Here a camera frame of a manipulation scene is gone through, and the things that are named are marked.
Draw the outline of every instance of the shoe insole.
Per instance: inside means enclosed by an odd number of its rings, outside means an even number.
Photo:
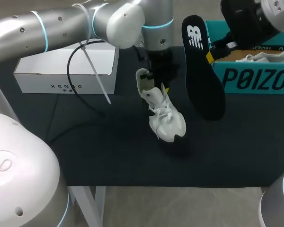
[[[217,121],[225,113],[225,92],[206,55],[209,51],[206,25],[199,16],[182,23],[186,58],[186,89],[196,111],[208,121]]]

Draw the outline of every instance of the white sneaker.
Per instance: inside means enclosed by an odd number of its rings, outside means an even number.
[[[261,52],[255,56],[249,54],[246,56],[246,58],[237,60],[236,62],[284,63],[284,51],[282,53],[277,53],[277,54],[268,54]]]
[[[136,72],[136,79],[141,98],[148,103],[149,109],[155,113],[154,116],[150,116],[150,127],[158,138],[172,143],[176,135],[180,137],[185,135],[185,119],[171,103],[163,84],[160,90],[155,87],[153,79],[140,78],[142,74],[148,73],[146,69],[139,69]]]

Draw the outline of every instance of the black tablecloth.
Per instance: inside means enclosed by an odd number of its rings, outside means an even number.
[[[269,186],[284,172],[284,96],[227,94],[224,118],[206,122],[186,95],[184,50],[173,52],[181,67],[169,97],[187,125],[174,144],[148,125],[135,80],[143,64],[132,49],[120,51],[111,105],[103,95],[83,95],[104,120],[75,95],[22,94],[12,75],[17,61],[0,65],[0,87],[23,125],[44,140],[83,123],[50,144],[68,185]]]

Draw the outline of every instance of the shoe box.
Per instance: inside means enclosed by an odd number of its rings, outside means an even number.
[[[222,39],[230,31],[224,20],[207,20],[209,40]],[[248,54],[284,51],[284,33],[273,37],[250,50],[233,51],[226,58],[217,60],[212,67],[224,85],[226,93],[284,95],[284,63],[236,62]]]

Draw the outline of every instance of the zip tie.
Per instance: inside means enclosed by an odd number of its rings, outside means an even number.
[[[90,64],[90,66],[92,67],[92,69],[93,69],[95,75],[96,75],[97,81],[98,81],[98,83],[99,83],[99,85],[100,85],[100,87],[101,87],[101,89],[102,89],[102,91],[103,91],[103,94],[104,94],[105,98],[107,99],[108,103],[111,104],[110,99],[109,99],[109,97],[108,97],[108,95],[107,95],[107,92],[105,91],[105,88],[104,88],[104,86],[103,86],[103,84],[102,84],[102,82],[101,82],[101,80],[100,80],[100,77],[99,77],[99,75],[98,75],[98,73],[97,73],[97,71],[96,71],[96,69],[95,69],[95,66],[94,66],[93,63],[91,62],[91,59],[90,59],[89,55],[88,55],[87,52],[86,52],[85,47],[83,47],[82,50],[83,50],[83,52],[84,52],[84,54],[85,54],[87,60],[89,61],[89,64]]]
[[[91,21],[90,21],[90,19],[89,19],[89,13],[88,13],[87,9],[86,9],[82,4],[76,3],[76,4],[73,4],[72,6],[79,6],[79,7],[83,10],[83,12],[85,13],[86,18],[87,18],[87,20],[88,20],[89,33],[88,33],[87,40],[86,40],[85,44],[84,44],[83,47],[82,47],[82,50],[83,50],[83,52],[84,52],[84,54],[85,54],[87,60],[89,61],[89,64],[90,64],[90,66],[92,67],[92,69],[93,69],[95,75],[96,75],[97,81],[98,81],[98,83],[99,83],[99,85],[100,85],[100,87],[101,87],[101,89],[102,89],[102,92],[103,92],[105,98],[107,99],[108,103],[111,104],[111,101],[110,101],[110,99],[109,99],[109,97],[108,97],[108,95],[107,95],[107,92],[105,91],[105,88],[104,88],[104,86],[103,86],[103,84],[102,84],[102,82],[101,82],[101,80],[100,80],[100,77],[99,77],[99,75],[98,75],[98,73],[97,73],[97,71],[96,71],[96,69],[95,69],[95,66],[94,66],[93,63],[91,62],[91,59],[90,59],[90,57],[89,57],[89,55],[87,54],[86,49],[85,49],[85,46],[86,46],[86,44],[89,42],[90,36],[91,36]]]
[[[85,42],[85,44],[84,44],[84,48],[85,48],[85,46],[86,46],[86,44],[89,42],[89,40],[90,40],[90,37],[91,37],[91,21],[90,21],[90,16],[89,16],[89,12],[87,11],[87,9],[82,5],[82,4],[80,4],[80,3],[76,3],[76,4],[73,4],[72,6],[79,6],[82,10],[83,10],[83,12],[84,12],[84,14],[86,15],[86,18],[87,18],[87,22],[88,22],[88,25],[89,25],[89,32],[88,32],[88,36],[87,36],[87,40],[86,40],[86,42]]]
[[[38,18],[40,24],[41,24],[41,27],[43,29],[43,33],[44,33],[44,39],[45,39],[45,51],[44,52],[47,52],[48,50],[48,38],[47,38],[47,33],[46,33],[46,29],[44,27],[44,24],[43,24],[43,21],[41,19],[41,17],[38,15],[38,13],[36,11],[31,11],[33,14],[35,14],[35,16]]]

